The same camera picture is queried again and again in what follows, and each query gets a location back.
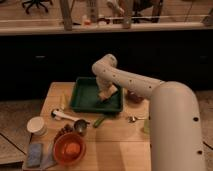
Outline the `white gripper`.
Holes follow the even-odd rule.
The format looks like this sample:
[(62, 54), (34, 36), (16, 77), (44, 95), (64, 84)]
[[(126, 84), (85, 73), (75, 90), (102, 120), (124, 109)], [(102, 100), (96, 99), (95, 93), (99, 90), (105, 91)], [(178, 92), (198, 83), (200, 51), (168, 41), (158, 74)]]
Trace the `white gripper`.
[(97, 79), (97, 85), (99, 88), (98, 96), (101, 100), (109, 99), (113, 94), (118, 91), (118, 89), (113, 83), (101, 78)]

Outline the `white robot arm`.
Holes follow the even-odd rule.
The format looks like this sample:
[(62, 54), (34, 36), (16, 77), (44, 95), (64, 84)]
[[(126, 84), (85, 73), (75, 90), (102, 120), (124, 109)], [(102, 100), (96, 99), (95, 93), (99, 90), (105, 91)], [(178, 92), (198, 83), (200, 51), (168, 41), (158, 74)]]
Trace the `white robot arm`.
[(199, 104), (188, 86), (120, 70), (111, 54), (96, 61), (92, 72), (102, 99), (116, 84), (149, 101), (152, 171), (206, 171)]

